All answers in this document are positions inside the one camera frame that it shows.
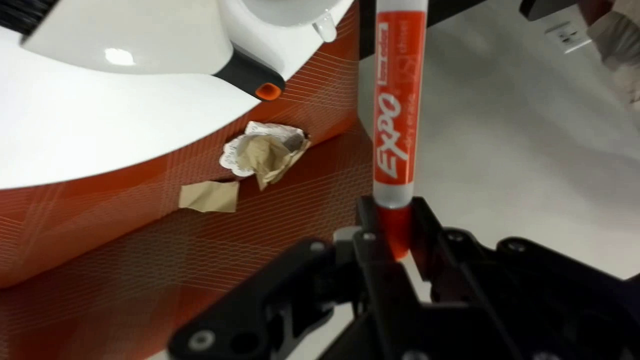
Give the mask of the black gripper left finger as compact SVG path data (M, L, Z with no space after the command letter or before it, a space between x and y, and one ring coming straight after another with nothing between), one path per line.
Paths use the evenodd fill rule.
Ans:
M313 332L353 310L321 360L404 360L425 350L422 304L399 259L428 229L428 205L357 207L357 227L325 243L304 238L168 340L170 360L287 360Z

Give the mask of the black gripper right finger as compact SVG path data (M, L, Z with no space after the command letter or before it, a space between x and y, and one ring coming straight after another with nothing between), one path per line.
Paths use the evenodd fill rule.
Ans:
M433 360L640 360L640 282L508 236L489 248L412 202Z

